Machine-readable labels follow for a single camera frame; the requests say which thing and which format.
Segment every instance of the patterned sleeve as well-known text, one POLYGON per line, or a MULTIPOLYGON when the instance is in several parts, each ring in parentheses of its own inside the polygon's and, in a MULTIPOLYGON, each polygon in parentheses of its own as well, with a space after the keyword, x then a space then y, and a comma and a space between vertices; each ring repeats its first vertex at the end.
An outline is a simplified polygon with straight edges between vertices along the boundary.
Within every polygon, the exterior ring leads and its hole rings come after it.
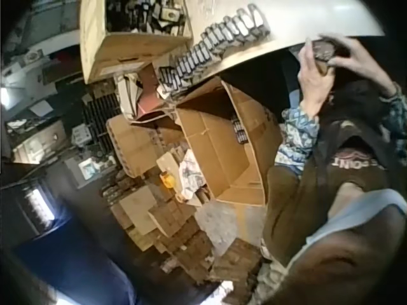
POLYGON ((317 140, 319 124, 310 119, 300 107, 286 109, 284 118, 284 141, 275 157, 275 165, 290 168, 298 177, 304 171, 304 165, 317 140))
POLYGON ((391 98, 380 98, 389 103, 389 114, 383 119, 383 126, 390 132, 390 142, 396 147, 400 162, 407 166, 407 99, 399 85, 395 84, 397 93, 391 98))

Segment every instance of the hand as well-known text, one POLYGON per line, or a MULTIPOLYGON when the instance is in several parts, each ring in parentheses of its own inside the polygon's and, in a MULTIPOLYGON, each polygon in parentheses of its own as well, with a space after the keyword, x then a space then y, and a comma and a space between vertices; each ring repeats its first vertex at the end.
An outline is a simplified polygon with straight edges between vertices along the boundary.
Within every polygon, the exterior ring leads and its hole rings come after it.
POLYGON ((382 95, 385 97, 392 97, 397 93, 397 88, 389 75, 379 66, 358 40, 340 34, 321 34, 321 37, 348 49, 350 53, 349 58, 332 58, 328 65, 346 68, 371 80, 378 85, 382 95))
POLYGON ((307 39, 298 57, 301 65, 298 81, 304 96, 300 106, 310 118, 315 118, 333 87, 335 70, 330 67, 326 76, 320 74, 315 63, 312 42, 309 39, 307 39))

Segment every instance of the yellow object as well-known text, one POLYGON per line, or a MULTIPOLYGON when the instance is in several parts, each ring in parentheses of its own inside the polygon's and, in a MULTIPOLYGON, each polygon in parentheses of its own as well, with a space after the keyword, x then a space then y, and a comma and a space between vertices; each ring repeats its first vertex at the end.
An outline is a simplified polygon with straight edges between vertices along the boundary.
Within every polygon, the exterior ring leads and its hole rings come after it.
POLYGON ((160 174, 161 181, 164 183, 167 189, 173 189, 176 186, 175 178, 167 172, 160 174))

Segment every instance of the person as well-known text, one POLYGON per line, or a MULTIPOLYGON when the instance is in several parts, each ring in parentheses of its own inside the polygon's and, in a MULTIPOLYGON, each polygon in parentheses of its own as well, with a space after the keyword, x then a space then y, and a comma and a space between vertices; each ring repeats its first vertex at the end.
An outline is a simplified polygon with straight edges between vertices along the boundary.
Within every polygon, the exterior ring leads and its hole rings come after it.
POLYGON ((309 39, 299 53, 303 99, 282 114, 262 239, 286 274, 265 304, 360 304, 404 241, 406 97, 358 40, 322 37, 348 56, 323 76, 309 39), (359 79, 333 90, 340 69, 359 79))

